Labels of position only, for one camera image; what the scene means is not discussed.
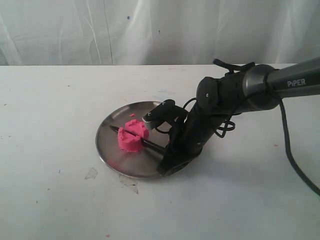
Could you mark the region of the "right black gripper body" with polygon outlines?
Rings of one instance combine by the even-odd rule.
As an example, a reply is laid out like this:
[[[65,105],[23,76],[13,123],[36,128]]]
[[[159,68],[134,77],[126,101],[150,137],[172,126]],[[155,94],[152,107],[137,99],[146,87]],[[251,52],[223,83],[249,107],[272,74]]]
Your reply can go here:
[[[197,103],[194,104],[177,136],[170,141],[167,159],[174,163],[184,163],[199,156],[224,120],[224,114],[207,115]]]

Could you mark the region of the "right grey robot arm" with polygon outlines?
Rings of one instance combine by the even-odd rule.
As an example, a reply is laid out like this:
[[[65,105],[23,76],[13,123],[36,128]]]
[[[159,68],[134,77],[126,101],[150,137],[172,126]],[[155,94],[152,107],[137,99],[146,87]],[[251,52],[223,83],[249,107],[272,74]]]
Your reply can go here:
[[[205,77],[197,86],[190,111],[168,99],[161,114],[170,123],[169,142],[157,167],[165,176],[196,158],[213,136],[223,138],[234,129],[234,115],[271,110],[284,98],[317,95],[320,92],[320,60],[276,69],[267,64],[242,66],[221,63],[222,78]]]

